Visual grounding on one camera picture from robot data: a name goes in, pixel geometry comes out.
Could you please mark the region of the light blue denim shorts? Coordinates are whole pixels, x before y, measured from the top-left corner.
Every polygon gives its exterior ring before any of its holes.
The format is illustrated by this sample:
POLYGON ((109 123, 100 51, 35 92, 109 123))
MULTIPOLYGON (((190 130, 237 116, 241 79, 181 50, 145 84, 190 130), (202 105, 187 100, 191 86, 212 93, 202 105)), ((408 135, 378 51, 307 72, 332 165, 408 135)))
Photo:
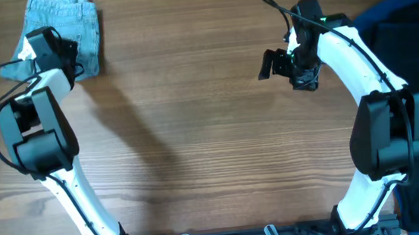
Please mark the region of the light blue denim shorts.
POLYGON ((101 40, 98 12, 90 0, 27 0, 20 40, 12 59, 17 60, 23 50, 25 35, 41 28, 54 27, 62 39, 77 43, 76 62, 78 81, 99 74, 99 47, 101 40))

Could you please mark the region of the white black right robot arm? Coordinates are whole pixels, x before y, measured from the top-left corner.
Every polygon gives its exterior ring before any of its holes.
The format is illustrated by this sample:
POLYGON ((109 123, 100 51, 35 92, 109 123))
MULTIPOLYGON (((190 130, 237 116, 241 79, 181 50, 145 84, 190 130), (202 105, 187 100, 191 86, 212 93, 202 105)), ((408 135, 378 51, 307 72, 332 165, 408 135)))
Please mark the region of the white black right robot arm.
POLYGON ((318 0, 301 0, 280 12, 287 48, 264 52, 259 79, 283 76, 295 90, 315 91, 326 65, 358 106, 349 142, 352 182, 325 225, 299 235, 390 235, 380 211, 393 189, 414 179, 419 92, 378 59, 346 15, 325 15, 318 0))

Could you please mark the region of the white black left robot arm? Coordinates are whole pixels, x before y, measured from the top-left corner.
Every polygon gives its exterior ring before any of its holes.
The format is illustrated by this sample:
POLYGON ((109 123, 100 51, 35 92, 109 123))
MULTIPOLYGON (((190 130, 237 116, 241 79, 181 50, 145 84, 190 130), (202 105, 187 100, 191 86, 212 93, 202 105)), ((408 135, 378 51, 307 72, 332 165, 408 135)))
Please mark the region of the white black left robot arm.
POLYGON ((25 90, 0 98, 0 159, 30 175, 61 203, 81 235, 129 235, 102 205, 80 166, 79 143, 60 103, 72 91, 77 43, 54 27, 24 37, 19 61, 30 61, 25 90))

